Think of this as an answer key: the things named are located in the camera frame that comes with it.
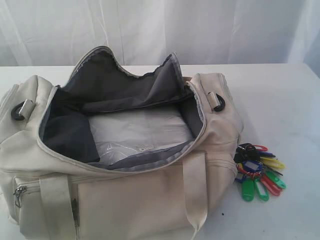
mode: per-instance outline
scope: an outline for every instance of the black fabric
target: black fabric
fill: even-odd
[[[88,116],[169,104],[177,105],[193,137],[197,137],[203,124],[194,94],[184,86],[176,61],[175,55],[169,55],[154,72],[132,76],[121,69],[108,48],[94,51],[53,97],[49,116],[40,129],[44,144],[77,161],[98,162],[100,158]],[[188,143],[140,153],[112,166],[100,167],[115,170],[164,161]]]

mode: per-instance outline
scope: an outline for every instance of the red key tag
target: red key tag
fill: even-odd
[[[266,187],[266,189],[269,190],[269,192],[274,196],[279,196],[282,189],[279,188],[273,181],[271,181],[270,178],[267,177],[267,175],[263,175],[260,178],[260,182]]]

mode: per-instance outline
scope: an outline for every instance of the bundle of key tags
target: bundle of key tags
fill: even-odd
[[[286,166],[268,148],[250,143],[240,144],[236,149],[234,161],[238,169],[235,180],[241,183],[242,198],[250,202],[255,191],[263,201],[269,200],[269,192],[279,196],[286,184],[279,178],[283,176],[278,170]]]

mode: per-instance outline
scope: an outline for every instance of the zipper pull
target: zipper pull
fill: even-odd
[[[20,209],[21,208],[21,194],[27,191],[27,186],[18,186],[13,195],[15,196],[14,204]]]

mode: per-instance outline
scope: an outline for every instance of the metal ring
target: metal ring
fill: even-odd
[[[216,106],[213,110],[215,110],[216,112],[221,112],[223,109],[225,109],[226,106],[226,102],[225,100],[222,98],[222,96],[220,96],[219,94],[215,94],[216,97],[218,98],[220,105]]]
[[[25,117],[22,115],[19,115],[19,111],[22,108],[22,106],[24,105],[24,101],[19,103],[17,106],[15,106],[12,111],[11,111],[11,117],[16,120],[16,121],[23,121],[25,120]]]

